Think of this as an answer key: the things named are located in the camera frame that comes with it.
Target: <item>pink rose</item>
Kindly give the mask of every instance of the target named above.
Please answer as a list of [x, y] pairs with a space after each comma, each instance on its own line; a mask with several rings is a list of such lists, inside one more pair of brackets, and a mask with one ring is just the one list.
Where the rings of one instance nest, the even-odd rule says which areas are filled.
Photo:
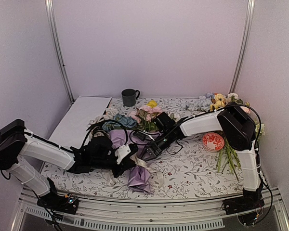
[[143, 109], [144, 111], [146, 112], [152, 112], [152, 107], [148, 106], [148, 105], [144, 105], [144, 106], [141, 106], [139, 108], [139, 110]]
[[150, 116], [150, 114], [147, 114], [145, 119], [146, 119], [146, 121], [150, 122], [152, 117]]
[[132, 111], [130, 114], [129, 114], [129, 117], [132, 117], [134, 120], [137, 121], [137, 123], [140, 123], [140, 118], [137, 117], [138, 113], [136, 111]]
[[250, 109], [248, 107], [241, 106], [240, 108], [242, 108], [243, 111], [246, 112], [247, 114], [250, 114]]
[[152, 108], [154, 113], [158, 113], [161, 114], [163, 112], [163, 110], [160, 107], [154, 107]]

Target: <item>small plate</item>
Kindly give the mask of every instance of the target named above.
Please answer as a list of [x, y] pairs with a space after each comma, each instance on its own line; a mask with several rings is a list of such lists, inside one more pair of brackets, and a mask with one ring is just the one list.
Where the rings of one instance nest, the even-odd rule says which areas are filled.
[[202, 137], [203, 146], [209, 152], [218, 152], [225, 146], [222, 136], [215, 132], [208, 132]]

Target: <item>metal frame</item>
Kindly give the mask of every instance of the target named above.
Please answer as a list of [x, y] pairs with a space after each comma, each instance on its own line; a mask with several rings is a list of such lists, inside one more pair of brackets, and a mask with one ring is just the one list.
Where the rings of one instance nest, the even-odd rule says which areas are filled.
[[[273, 188], [272, 193], [274, 196], [273, 208], [276, 209], [280, 227], [282, 231], [289, 231], [289, 219], [278, 188]], [[125, 230], [125, 227], [126, 230], [130, 228], [130, 231], [133, 231], [133, 227], [139, 227], [141, 228], [139, 230], [143, 231], [155, 231], [155, 227], [160, 227], [160, 231], [174, 231], [176, 228], [177, 230], [184, 230], [182, 227], [187, 227], [186, 230], [188, 230], [194, 225], [195, 227], [197, 225], [201, 227], [198, 230], [212, 230], [212, 224], [218, 221], [219, 225], [223, 226], [223, 222], [221, 222], [223, 218], [235, 217], [250, 212], [226, 215], [225, 211], [221, 209], [224, 199], [238, 196], [240, 194], [224, 196], [223, 198], [139, 201], [137, 199], [120, 200], [117, 198], [79, 195], [77, 214], [64, 214], [61, 223], [101, 231], [107, 230], [106, 226], [110, 225], [112, 225], [113, 230], [121, 231]], [[265, 201], [264, 207], [269, 207], [271, 196], [268, 190], [263, 190], [263, 199]], [[43, 208], [38, 207], [36, 202], [37, 199], [33, 192], [25, 186], [19, 199], [18, 212], [14, 219], [12, 231], [19, 231], [24, 213], [49, 219]]]
[[64, 88], [66, 90], [68, 99], [70, 100], [71, 103], [73, 103], [75, 101], [75, 98], [73, 96], [72, 88], [71, 88], [71, 85], [69, 83], [67, 73], [66, 73], [66, 68], [65, 68], [65, 65], [63, 62], [63, 56], [62, 56], [62, 52], [61, 52], [61, 48], [60, 48], [58, 31], [57, 31], [57, 27], [56, 27], [55, 18], [54, 18], [53, 0], [45, 0], [45, 3], [46, 3], [48, 22], [49, 22], [49, 26], [50, 26], [50, 30], [51, 30], [51, 34], [52, 34], [52, 38], [53, 38], [53, 44], [54, 44], [54, 48], [56, 51], [58, 63], [60, 66], [60, 72], [61, 72]]
[[247, 42], [250, 36], [250, 28], [251, 28], [253, 13], [254, 13], [254, 6], [255, 6], [255, 0], [248, 0], [243, 39], [241, 43], [239, 57], [236, 63], [235, 74], [234, 74], [234, 77], [230, 86], [229, 93], [236, 91], [236, 86], [240, 77], [242, 64], [243, 64], [243, 60], [245, 56]]

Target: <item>white backdrop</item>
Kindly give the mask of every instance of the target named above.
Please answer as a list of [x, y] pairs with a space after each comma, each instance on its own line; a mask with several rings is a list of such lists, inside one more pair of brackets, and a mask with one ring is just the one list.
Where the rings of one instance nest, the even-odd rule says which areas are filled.
[[247, 0], [56, 0], [73, 93], [142, 96], [227, 93]]

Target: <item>purple cloth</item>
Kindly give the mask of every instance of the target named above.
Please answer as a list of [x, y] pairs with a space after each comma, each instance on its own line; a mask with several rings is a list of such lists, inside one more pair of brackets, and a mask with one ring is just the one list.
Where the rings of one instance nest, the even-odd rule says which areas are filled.
[[[128, 137], [129, 137], [129, 140], [128, 140], [127, 144], [132, 143], [132, 142], [130, 141], [130, 133], [131, 133], [131, 132], [132, 132], [131, 130], [127, 130], [127, 134], [128, 134]], [[135, 143], [141, 143], [141, 144], [146, 144], [146, 143], [148, 143], [148, 141], [141, 141], [141, 140], [138, 139], [137, 137], [134, 137], [133, 135], [131, 135], [131, 136], [132, 136], [132, 140], [133, 140]], [[112, 141], [112, 147], [113, 147], [113, 148], [118, 148], [118, 147], [124, 145], [125, 139], [126, 139], [126, 137], [125, 137], [125, 132], [124, 132], [124, 130], [122, 130], [122, 129], [111, 130], [110, 133], [109, 133], [109, 137], [110, 137], [110, 139], [111, 139], [111, 141]], [[143, 145], [138, 145], [137, 156], [138, 156], [139, 154], [141, 154], [141, 152], [143, 151], [143, 149], [144, 149], [144, 146], [143, 146]]]
[[[132, 131], [130, 130], [127, 131], [128, 136], [130, 135], [131, 132]], [[109, 137], [112, 141], [113, 148], [118, 148], [124, 145], [125, 139], [126, 139], [125, 132], [124, 130], [121, 130], [121, 129], [111, 130], [109, 133]], [[148, 141], [141, 141], [140, 139], [134, 136], [132, 137], [132, 139], [135, 143], [139, 143], [139, 144], [148, 143]], [[144, 149], [143, 145], [138, 145], [137, 155], [141, 154], [143, 149]], [[150, 173], [148, 172], [148, 170], [146, 170], [142, 166], [136, 166], [132, 168], [130, 171], [130, 177], [129, 177], [127, 186], [137, 192], [150, 193], [151, 192], [150, 185], [148, 182], [149, 178], [150, 178]]]
[[127, 186], [136, 191], [150, 193], [150, 184], [148, 182], [150, 173], [144, 167], [136, 166], [131, 169]]

